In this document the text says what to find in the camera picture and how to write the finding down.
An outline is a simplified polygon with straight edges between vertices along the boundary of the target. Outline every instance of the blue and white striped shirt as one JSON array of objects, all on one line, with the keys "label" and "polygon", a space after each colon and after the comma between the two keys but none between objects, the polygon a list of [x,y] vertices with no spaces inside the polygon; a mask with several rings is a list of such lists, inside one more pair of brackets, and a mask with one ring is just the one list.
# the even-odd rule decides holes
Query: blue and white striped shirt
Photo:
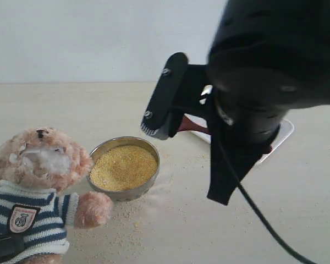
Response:
[{"label": "blue and white striped shirt", "polygon": [[9,233],[9,217],[15,205],[40,208],[32,228],[24,234],[26,250],[4,264],[36,254],[66,253],[69,243],[65,226],[74,224],[78,200],[76,193],[57,196],[55,189],[31,190],[0,180],[0,234]]}]

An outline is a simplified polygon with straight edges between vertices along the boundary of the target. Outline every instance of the white wall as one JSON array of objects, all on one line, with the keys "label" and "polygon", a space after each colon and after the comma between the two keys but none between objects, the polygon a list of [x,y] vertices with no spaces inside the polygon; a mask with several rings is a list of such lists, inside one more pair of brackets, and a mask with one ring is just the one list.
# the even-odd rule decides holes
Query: white wall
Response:
[{"label": "white wall", "polygon": [[0,0],[0,83],[155,81],[205,63],[226,0]]}]

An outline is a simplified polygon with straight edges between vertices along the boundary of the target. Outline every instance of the teddy bear nose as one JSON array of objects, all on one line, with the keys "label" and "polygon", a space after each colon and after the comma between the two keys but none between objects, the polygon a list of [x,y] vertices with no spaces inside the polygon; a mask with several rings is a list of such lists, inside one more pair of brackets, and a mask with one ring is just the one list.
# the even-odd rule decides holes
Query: teddy bear nose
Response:
[{"label": "teddy bear nose", "polygon": [[37,130],[37,133],[38,133],[38,138],[42,139],[43,138],[43,132],[44,130]]}]

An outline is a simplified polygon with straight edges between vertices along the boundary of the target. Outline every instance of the striped sweater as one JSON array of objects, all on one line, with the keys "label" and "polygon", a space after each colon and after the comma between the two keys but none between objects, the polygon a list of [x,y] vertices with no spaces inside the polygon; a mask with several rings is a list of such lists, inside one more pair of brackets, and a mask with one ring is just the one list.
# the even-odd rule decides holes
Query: striped sweater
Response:
[{"label": "striped sweater", "polygon": [[55,189],[25,189],[0,180],[0,234],[23,233],[26,250],[4,264],[36,254],[64,254],[66,225],[74,224],[78,194],[57,196]]}]

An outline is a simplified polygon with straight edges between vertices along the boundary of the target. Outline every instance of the bowl rim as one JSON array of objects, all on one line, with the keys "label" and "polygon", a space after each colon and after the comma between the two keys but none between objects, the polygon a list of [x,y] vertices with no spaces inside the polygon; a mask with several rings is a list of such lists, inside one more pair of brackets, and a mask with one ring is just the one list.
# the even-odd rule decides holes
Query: bowl rim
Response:
[{"label": "bowl rim", "polygon": [[91,171],[90,171],[90,172],[88,173],[88,175],[87,175],[87,180],[88,180],[89,184],[93,185],[93,186],[94,186],[99,192],[103,192],[103,193],[107,192],[107,193],[110,193],[110,194],[125,194],[125,193],[128,193],[128,192],[132,192],[132,191],[134,191],[134,190],[141,189],[143,186],[145,186],[148,182],[150,182],[153,178],[157,177],[158,174],[159,174],[159,169],[160,169],[160,155],[159,155],[158,150],[157,150],[157,149],[155,148],[155,146],[154,146],[153,144],[151,144],[149,141],[147,141],[147,140],[145,140],[145,139],[142,139],[142,138],[140,138],[140,137],[137,137],[137,136],[118,136],[118,137],[114,137],[114,138],[112,138],[112,139],[106,140],[106,141],[100,143],[99,145],[97,145],[97,146],[96,146],[96,147],[95,147],[95,148],[89,153],[89,156],[91,157],[92,154],[93,154],[95,151],[97,151],[97,149],[99,149],[102,145],[104,145],[104,144],[106,144],[106,143],[108,143],[108,142],[110,142],[110,141],[120,140],[120,139],[137,139],[137,140],[141,140],[141,141],[143,141],[143,142],[149,144],[149,145],[154,149],[154,151],[155,151],[155,153],[156,153],[156,156],[157,156],[157,159],[158,159],[158,162],[157,162],[157,163],[158,163],[158,164],[157,164],[157,169],[156,169],[156,171],[154,172],[153,176],[152,176],[149,180],[147,180],[146,182],[144,182],[142,185],[139,185],[139,186],[136,187],[136,188],[129,189],[129,190],[126,190],[126,191],[109,191],[109,190],[105,190],[105,189],[102,189],[102,188],[96,186],[96,185],[92,182],[92,180],[90,179],[90,173],[91,173]]}]

